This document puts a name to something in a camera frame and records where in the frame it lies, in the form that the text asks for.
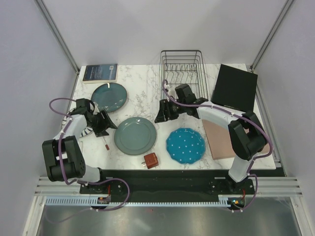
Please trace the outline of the pink board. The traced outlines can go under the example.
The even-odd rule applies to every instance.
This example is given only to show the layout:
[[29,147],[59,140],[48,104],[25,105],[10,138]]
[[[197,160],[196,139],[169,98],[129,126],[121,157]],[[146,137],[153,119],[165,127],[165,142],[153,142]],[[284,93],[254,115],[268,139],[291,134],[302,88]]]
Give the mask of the pink board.
[[207,120],[202,120],[202,123],[213,160],[234,158],[228,130]]

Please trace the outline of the grey-green round plate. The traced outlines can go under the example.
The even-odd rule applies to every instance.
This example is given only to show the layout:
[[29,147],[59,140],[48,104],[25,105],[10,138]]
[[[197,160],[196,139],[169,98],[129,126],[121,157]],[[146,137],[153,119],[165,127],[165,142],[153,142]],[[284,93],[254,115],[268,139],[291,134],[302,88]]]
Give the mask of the grey-green round plate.
[[157,140],[154,125],[146,118],[132,117],[122,121],[114,134],[116,147],[127,155],[149,151]]

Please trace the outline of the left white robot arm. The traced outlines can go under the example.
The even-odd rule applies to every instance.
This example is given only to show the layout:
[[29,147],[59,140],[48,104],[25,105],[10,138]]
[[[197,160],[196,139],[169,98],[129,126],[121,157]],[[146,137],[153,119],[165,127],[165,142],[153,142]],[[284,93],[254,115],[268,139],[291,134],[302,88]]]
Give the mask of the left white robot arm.
[[[69,113],[55,110],[52,103],[59,100],[74,102],[76,107]],[[96,193],[104,193],[108,181],[101,177],[101,169],[86,165],[80,149],[79,138],[86,128],[91,128],[97,137],[108,136],[107,129],[117,129],[108,113],[99,110],[89,99],[55,98],[49,108],[56,114],[66,117],[66,123],[52,139],[42,143],[42,152],[47,177],[51,182],[64,182],[90,185]]]

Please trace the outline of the black board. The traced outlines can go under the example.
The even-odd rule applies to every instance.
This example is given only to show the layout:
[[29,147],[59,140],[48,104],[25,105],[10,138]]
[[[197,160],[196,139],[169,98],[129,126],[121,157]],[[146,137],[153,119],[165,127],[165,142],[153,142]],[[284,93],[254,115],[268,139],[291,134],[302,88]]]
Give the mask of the black board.
[[253,111],[258,75],[222,64],[212,93],[214,104]]

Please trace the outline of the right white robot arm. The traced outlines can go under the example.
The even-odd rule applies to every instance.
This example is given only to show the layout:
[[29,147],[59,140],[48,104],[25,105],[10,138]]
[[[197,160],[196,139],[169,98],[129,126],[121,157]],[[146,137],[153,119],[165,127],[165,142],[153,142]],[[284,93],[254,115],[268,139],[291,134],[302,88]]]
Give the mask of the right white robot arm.
[[181,84],[174,89],[176,97],[170,93],[166,80],[163,80],[161,89],[166,99],[159,102],[155,123],[186,116],[190,120],[209,121],[228,131],[235,156],[228,170],[225,187],[230,193],[238,193],[250,176],[254,161],[269,156],[273,151],[272,142],[257,115],[252,111],[240,112],[216,105],[203,97],[197,98],[188,84]]

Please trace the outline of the red cube power adapter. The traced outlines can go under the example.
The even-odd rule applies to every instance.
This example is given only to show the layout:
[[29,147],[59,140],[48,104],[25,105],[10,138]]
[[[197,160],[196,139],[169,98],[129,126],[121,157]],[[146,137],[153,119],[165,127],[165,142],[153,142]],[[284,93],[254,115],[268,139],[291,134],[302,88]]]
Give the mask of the red cube power adapter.
[[158,165],[159,165],[158,158],[154,152],[144,156],[142,166],[147,167],[147,169],[151,169]]

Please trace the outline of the red tipped tube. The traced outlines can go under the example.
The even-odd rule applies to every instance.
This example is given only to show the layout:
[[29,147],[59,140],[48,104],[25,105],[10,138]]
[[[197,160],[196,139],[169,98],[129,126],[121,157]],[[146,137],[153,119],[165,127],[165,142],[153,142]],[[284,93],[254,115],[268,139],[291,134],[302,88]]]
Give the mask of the red tipped tube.
[[108,145],[108,143],[107,143],[107,141],[106,141],[106,138],[105,138],[105,137],[102,137],[102,139],[103,139],[103,141],[104,141],[106,150],[110,150],[109,145]]

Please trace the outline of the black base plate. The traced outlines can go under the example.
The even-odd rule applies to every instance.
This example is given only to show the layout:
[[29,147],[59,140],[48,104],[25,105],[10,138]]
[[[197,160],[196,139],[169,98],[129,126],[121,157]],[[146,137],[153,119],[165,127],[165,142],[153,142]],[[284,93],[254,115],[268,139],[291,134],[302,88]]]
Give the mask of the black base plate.
[[219,195],[243,195],[254,193],[254,178],[230,192],[227,170],[101,170],[98,186],[80,186],[81,195],[110,194],[114,201],[122,202],[179,202],[215,201]]

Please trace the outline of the white striped plate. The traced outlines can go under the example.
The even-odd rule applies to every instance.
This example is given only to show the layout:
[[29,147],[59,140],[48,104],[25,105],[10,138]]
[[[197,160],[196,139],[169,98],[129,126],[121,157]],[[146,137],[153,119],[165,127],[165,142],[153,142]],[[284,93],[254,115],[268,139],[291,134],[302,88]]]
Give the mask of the white striped plate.
[[65,137],[74,135],[77,139],[83,138],[93,132],[87,127],[87,121],[83,115],[72,114],[75,109],[72,108],[62,119],[62,131],[65,131]]

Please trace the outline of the blue polka dot plate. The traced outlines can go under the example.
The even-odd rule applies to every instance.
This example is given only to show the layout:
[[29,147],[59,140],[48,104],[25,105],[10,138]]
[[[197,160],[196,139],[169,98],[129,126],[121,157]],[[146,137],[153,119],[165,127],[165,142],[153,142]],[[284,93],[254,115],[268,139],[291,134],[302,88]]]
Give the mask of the blue polka dot plate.
[[191,128],[178,128],[166,139],[166,150],[171,159],[180,164],[199,161],[205,151],[205,141],[199,132]]

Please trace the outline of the wire dish rack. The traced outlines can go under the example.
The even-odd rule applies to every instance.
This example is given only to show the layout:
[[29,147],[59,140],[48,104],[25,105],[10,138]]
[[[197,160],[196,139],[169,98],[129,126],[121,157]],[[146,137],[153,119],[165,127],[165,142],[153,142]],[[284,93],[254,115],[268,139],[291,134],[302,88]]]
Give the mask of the wire dish rack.
[[162,50],[159,77],[160,86],[163,80],[168,81],[167,89],[187,84],[197,98],[209,98],[205,65],[200,50]]

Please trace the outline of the dark blue book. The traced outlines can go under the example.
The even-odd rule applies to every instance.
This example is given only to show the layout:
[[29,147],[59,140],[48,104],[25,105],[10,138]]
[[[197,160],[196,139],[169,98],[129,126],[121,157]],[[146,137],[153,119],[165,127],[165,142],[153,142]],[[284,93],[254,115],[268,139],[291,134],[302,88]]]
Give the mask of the dark blue book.
[[117,81],[117,64],[87,65],[83,76],[83,83],[115,83]]

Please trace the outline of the dark teal floral plate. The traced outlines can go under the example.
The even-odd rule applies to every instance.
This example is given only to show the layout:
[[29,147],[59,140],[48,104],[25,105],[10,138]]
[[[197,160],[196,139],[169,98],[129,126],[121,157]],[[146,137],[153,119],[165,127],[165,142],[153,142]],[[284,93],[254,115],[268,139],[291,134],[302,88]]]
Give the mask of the dark teal floral plate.
[[108,113],[120,109],[127,101],[127,90],[117,83],[103,84],[92,94],[91,101]]

